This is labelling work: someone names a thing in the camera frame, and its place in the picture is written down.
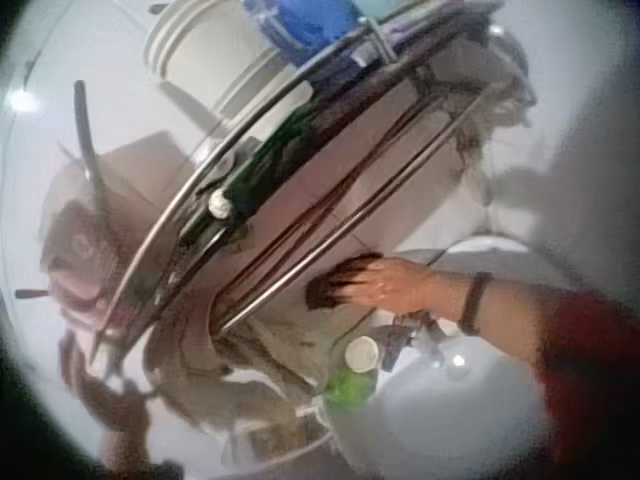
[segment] red sleeve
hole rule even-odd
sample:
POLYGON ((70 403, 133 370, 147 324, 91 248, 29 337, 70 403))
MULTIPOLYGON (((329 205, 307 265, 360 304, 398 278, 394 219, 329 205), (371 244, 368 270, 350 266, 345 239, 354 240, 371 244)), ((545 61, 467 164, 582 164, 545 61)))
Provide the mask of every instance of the red sleeve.
POLYGON ((567 294, 549 322, 539 376, 554 421, 552 449, 559 464, 576 460, 603 426, 613 392, 594 376, 615 369, 640 378, 640 330, 632 322, 627 310, 584 293, 567 294))

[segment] white bottle cap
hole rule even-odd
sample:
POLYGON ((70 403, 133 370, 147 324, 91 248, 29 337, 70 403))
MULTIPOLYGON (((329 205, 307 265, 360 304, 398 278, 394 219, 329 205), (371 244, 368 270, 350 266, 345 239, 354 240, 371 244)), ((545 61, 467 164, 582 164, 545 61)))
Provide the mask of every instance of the white bottle cap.
POLYGON ((378 366, 380 348, 372 338, 358 337, 347 345, 344 359, 351 370, 365 373, 378 366))

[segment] metal rack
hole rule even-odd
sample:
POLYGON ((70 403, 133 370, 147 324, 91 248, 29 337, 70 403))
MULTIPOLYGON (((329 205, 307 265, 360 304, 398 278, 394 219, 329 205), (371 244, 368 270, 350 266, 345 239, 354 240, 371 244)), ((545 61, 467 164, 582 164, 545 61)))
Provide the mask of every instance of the metal rack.
MULTIPOLYGON (((394 20, 398 16, 415 12, 421 8, 424 8, 426 4, 430 3, 429 0, 419 0, 402 9, 393 12, 387 17, 380 20, 378 23, 373 19, 363 19, 361 26, 345 35, 342 39, 327 47, 309 62, 302 66, 297 73, 289 79, 286 83, 280 86, 280 88, 267 98, 264 103, 258 107, 252 114, 250 114, 243 122, 241 122, 231 133, 229 133, 215 148, 211 149, 210 142, 205 139, 200 146, 196 149, 194 156, 199 158, 206 158, 192 177, 182 187, 176 197, 171 201, 167 209, 159 217, 153 228, 148 233, 145 240, 138 248, 136 254, 132 258, 126 272, 124 273, 118 288, 111 300, 107 313, 101 328, 96 334, 94 340, 94 346, 91 353, 91 358, 95 356, 95 353, 104 341, 105 332, 109 328, 112 319, 114 318, 116 311, 124 300, 125 292, 131 288, 133 279, 138 273, 140 267, 143 264, 148 252, 157 242, 161 233, 163 233, 167 227, 171 224, 175 224, 181 221, 181 215, 184 216, 185 207, 189 204, 189 201, 193 198, 194 193, 199 189, 209 172, 216 167, 224 155, 230 151, 242 138, 249 132, 249 130, 255 125, 265 114, 267 114, 280 100, 282 100, 288 93, 293 91, 300 83, 314 75, 324 66, 329 64, 333 59, 343 54, 345 51, 352 47, 358 46, 364 40, 370 39, 378 51, 380 59, 382 59, 382 68, 398 69, 398 82, 402 79, 408 78, 416 86, 418 90, 422 90, 421 99, 408 111, 400 120, 396 122, 384 136, 384 138, 374 147, 370 154, 363 161, 358 169, 355 169, 349 176, 345 177, 334 189, 334 196, 328 197, 328 199, 322 203, 314 205, 311 212, 306 212, 308 215, 313 216, 316 220, 326 218, 326 213, 329 212, 335 202, 344 195, 351 185, 357 180, 358 176, 368 165, 373 163, 393 142, 399 138, 406 129, 411 126, 421 115, 428 112, 430 108, 433 108, 435 104, 442 101, 443 98, 451 91, 442 87, 431 88, 425 91, 423 79, 421 79, 415 65, 411 62, 403 62, 403 54, 398 54, 394 48, 389 44, 382 32, 380 26, 394 20)), ((431 28, 437 28, 438 35, 433 40, 433 51, 440 51, 446 47, 454 38, 457 38, 463 33, 477 34, 472 28, 466 28, 463 31, 456 30, 456 24, 449 27, 446 23, 446 18, 451 17, 459 12, 462 8, 461 5, 464 2, 451 2, 458 8, 451 9, 449 4, 444 4, 447 8, 443 8, 438 15, 433 15, 433 11, 430 13, 432 24, 431 28)), ((524 92, 525 100, 524 104, 535 103, 535 94, 531 89, 527 81, 527 65, 526 57, 522 60, 521 48, 510 36, 506 36, 503 30, 499 28, 488 28, 489 24, 486 22, 488 15, 501 6, 499 1, 487 2, 483 5, 483 10, 477 12, 477 16, 484 19, 482 25, 485 32, 489 37, 492 35, 499 38, 500 42, 504 44, 507 42, 512 48, 501 48, 497 53, 501 56, 506 67, 512 72, 515 87, 524 92)), ((300 260, 295 262, 289 267, 283 274, 277 279, 270 281, 264 288, 262 288, 257 294, 251 298, 243 298, 238 305, 235 305, 231 312, 227 312, 222 318, 221 322, 215 325, 215 328, 211 328, 213 336, 224 335, 229 329, 233 328, 238 322, 245 319, 247 316, 254 313, 268 300, 273 298, 278 292, 282 291, 286 286, 291 284, 298 276, 304 272, 310 265, 318 260, 322 255, 328 252, 338 241, 349 234, 355 227, 357 227, 363 220, 368 218, 374 211, 376 211, 381 205, 385 203, 389 197, 397 192, 402 186, 420 169, 429 159, 451 138, 456 129, 465 122, 488 98, 496 95, 499 92, 506 90, 513 90, 514 85, 466 85, 457 86, 466 92, 472 99, 462 109, 461 113, 451 121, 439 132, 439 134, 432 139, 424 148, 422 148, 417 154, 409 159, 387 182, 385 182, 376 192, 374 192, 354 213, 348 216, 343 222, 341 222, 336 228, 331 230, 322 240, 320 240, 313 248, 311 248, 300 260)), ((297 225, 292 224, 275 240, 275 244, 271 244, 258 257, 255 262, 260 264, 269 257, 275 249, 278 247, 278 242, 282 242, 283 238, 290 238, 292 232, 298 228, 297 225)), ((151 296, 151 299, 139 310, 139 315, 142 319, 137 320, 132 324, 132 329, 127 332, 126 338, 122 338, 117 349, 117 355, 111 359, 110 373, 117 371, 127 355, 128 351, 139 340, 142 334, 151 326, 154 322, 158 321, 164 309, 171 303, 171 301, 182 291, 182 289, 189 283, 193 276, 207 263, 210 259, 220 250, 220 248, 228 243, 229 238, 233 233, 233 228, 222 227, 212 234, 208 241, 205 242, 204 248, 198 249, 196 252, 188 255, 188 258, 181 258, 182 263, 186 263, 186 268, 183 268, 179 273, 175 269, 176 262, 170 264, 170 268, 165 272, 161 280, 161 285, 156 288, 156 292, 151 296)), ((243 270, 238 274, 238 277, 242 278, 246 275, 246 271, 243 270)))

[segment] white bucket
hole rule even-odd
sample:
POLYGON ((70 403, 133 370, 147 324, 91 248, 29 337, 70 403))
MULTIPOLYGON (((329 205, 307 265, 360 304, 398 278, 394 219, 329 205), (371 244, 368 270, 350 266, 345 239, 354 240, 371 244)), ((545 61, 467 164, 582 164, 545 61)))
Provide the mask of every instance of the white bucket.
MULTIPOLYGON (((295 73, 254 25, 238 0, 176 0, 151 29, 144 58, 226 128, 250 113, 295 73)), ((264 140, 312 94, 304 83, 251 131, 264 140)))

